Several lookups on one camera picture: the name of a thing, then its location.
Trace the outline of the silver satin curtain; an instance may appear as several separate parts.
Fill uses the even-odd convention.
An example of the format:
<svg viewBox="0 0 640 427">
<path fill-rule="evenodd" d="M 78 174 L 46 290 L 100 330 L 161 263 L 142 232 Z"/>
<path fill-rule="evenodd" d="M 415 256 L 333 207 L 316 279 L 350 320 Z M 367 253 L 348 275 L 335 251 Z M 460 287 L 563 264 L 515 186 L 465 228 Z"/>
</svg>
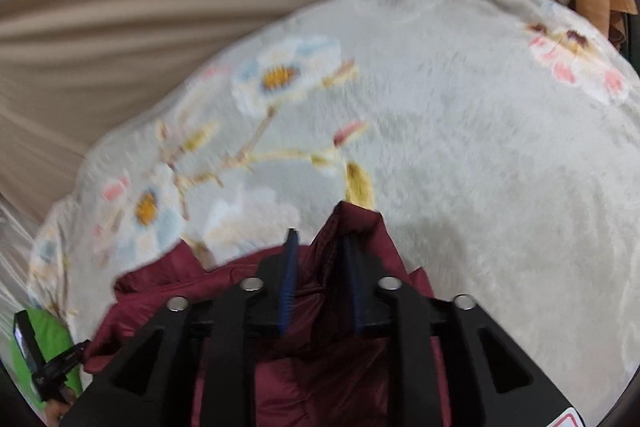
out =
<svg viewBox="0 0 640 427">
<path fill-rule="evenodd" d="M 1 358 L 13 371 L 14 313 L 30 305 L 27 291 L 28 269 L 32 245 L 38 225 L 22 215 L 4 197 L 0 204 L 0 313 Z"/>
</svg>

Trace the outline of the floral fleece blanket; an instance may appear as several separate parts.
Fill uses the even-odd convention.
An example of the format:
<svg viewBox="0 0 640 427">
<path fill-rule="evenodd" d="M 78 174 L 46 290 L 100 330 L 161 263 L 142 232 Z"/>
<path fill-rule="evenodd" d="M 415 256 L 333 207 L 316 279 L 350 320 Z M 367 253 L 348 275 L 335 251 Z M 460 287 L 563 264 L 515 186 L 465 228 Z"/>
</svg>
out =
<svg viewBox="0 0 640 427">
<path fill-rule="evenodd" d="M 29 297 L 84 339 L 179 242 L 216 268 L 343 200 L 605 417 L 639 365 L 639 76 L 567 0 L 329 0 L 230 46 L 93 147 Z"/>
</svg>

